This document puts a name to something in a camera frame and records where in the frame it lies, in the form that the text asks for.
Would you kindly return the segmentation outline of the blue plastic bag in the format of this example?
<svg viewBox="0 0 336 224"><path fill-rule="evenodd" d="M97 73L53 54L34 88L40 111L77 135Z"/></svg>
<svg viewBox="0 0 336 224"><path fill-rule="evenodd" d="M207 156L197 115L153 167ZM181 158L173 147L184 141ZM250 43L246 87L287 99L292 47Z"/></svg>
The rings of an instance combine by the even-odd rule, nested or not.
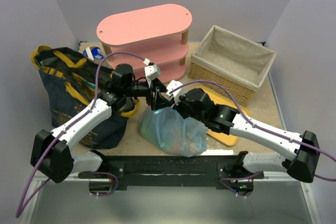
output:
<svg viewBox="0 0 336 224"><path fill-rule="evenodd" d="M143 112L139 132L143 138L163 152L191 157L207 150L208 128L204 123L186 119L171 107Z"/></svg>

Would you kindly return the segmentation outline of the dark denim tote bag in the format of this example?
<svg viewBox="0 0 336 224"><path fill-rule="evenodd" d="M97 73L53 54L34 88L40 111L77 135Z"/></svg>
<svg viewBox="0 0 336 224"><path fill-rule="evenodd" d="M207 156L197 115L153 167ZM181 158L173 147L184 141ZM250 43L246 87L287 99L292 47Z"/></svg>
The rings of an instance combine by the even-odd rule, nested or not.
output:
<svg viewBox="0 0 336 224"><path fill-rule="evenodd" d="M109 81L112 70L98 65L83 54L68 48L39 46L30 57L38 69L41 81L49 97L51 124L57 128L81 112L94 98L95 87L101 90ZM128 118L135 109L116 114L100 123L81 141L84 147L100 150L115 148L122 140Z"/></svg>

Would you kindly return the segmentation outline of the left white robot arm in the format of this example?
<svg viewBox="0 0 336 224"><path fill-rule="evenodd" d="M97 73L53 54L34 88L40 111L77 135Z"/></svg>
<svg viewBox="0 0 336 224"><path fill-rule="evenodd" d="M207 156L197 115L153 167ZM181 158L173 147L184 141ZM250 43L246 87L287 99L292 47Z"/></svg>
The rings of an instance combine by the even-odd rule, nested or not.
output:
<svg viewBox="0 0 336 224"><path fill-rule="evenodd" d="M65 180L70 174L96 172L103 157L92 151L73 154L73 147L103 121L115 115L126 117L135 113L138 98L144 97L153 109L168 105L161 94L165 85L159 80L160 69L154 63L145 68L144 82L133 79L129 64L119 64L112 72L110 83L96 92L94 99L79 114L50 132L41 130L34 139L31 165L55 183Z"/></svg>

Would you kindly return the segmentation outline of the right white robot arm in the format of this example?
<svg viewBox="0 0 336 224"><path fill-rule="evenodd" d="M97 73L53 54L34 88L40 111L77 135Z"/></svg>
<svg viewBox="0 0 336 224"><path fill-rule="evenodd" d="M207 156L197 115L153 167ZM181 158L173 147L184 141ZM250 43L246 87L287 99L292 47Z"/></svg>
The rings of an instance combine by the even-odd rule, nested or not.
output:
<svg viewBox="0 0 336 224"><path fill-rule="evenodd" d="M181 116L194 118L215 133L243 137L273 150L273 153L244 152L239 165L250 172L284 172L292 178L311 183L320 154L317 136L310 132L286 132L247 117L234 107L216 104L201 88L188 92L168 92Z"/></svg>

